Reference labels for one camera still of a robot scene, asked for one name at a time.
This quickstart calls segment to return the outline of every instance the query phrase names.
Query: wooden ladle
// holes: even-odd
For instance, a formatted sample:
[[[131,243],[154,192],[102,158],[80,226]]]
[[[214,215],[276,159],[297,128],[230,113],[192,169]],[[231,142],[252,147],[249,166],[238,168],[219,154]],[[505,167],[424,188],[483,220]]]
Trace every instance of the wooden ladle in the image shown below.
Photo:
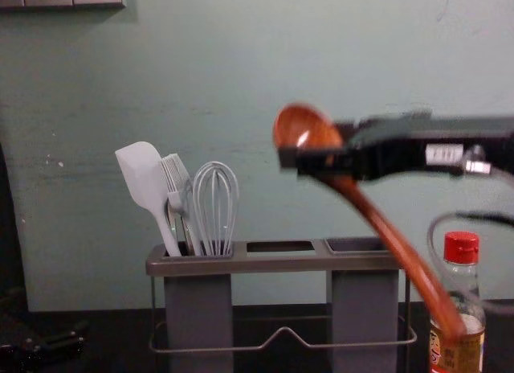
[[[337,148],[343,146],[337,127],[311,105],[293,103],[283,108],[273,126],[273,140],[277,148]],[[458,340],[466,327],[453,301],[427,263],[412,248],[407,239],[361,192],[349,176],[315,177],[348,200],[373,227],[404,268],[440,326],[444,337]]]

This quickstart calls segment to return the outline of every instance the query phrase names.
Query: light blue wall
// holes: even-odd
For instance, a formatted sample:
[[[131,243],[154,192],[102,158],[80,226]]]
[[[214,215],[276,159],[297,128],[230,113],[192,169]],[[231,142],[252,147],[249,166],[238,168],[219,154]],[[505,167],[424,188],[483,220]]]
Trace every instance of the light blue wall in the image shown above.
[[[160,235],[114,156],[135,141],[178,152],[192,173],[230,165],[237,239],[369,234],[325,189],[279,172],[277,110],[511,112],[513,2],[128,0],[119,12],[0,15],[0,136],[30,308],[148,306],[145,258]],[[407,176],[365,190],[424,256],[439,212],[514,212],[493,181]],[[512,235],[484,235],[483,291],[512,297]],[[240,276],[234,292],[236,304],[324,301],[324,275]]]

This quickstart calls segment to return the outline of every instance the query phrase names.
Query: gray container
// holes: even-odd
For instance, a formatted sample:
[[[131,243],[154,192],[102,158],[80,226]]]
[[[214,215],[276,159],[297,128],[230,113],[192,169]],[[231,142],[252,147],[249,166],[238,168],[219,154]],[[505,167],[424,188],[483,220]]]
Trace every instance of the gray container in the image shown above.
[[[231,274],[323,270],[331,308],[328,343],[312,345],[281,327],[260,345],[233,345]],[[153,340],[150,348],[169,356],[173,373],[231,373],[233,353],[262,350],[287,332],[308,349],[328,350],[333,373],[396,373],[398,345],[416,340],[409,328],[411,338],[398,341],[398,270],[373,237],[235,242],[230,257],[169,257],[164,245],[156,246],[146,272],[153,288],[155,277],[164,279],[169,349],[156,348]]]

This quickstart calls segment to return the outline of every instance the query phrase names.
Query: bottle label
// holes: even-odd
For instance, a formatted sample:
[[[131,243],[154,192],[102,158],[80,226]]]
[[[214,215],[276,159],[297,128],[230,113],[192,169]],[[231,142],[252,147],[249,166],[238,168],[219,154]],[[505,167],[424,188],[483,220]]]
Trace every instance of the bottle label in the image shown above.
[[[431,323],[429,358],[430,373],[481,373],[484,328],[467,334],[454,344],[444,341],[441,330]]]

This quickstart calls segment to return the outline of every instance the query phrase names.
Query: plastic bottle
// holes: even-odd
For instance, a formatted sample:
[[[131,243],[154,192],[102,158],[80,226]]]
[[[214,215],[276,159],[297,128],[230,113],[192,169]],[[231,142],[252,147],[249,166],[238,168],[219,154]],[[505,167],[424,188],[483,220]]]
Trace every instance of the plastic bottle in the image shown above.
[[[448,232],[444,236],[444,260],[454,281],[478,296],[479,237],[473,232]],[[429,372],[481,373],[485,313],[482,307],[469,302],[459,292],[449,289],[449,294],[466,324],[467,335],[462,341],[449,344],[445,342],[437,323],[432,318],[430,320]]]

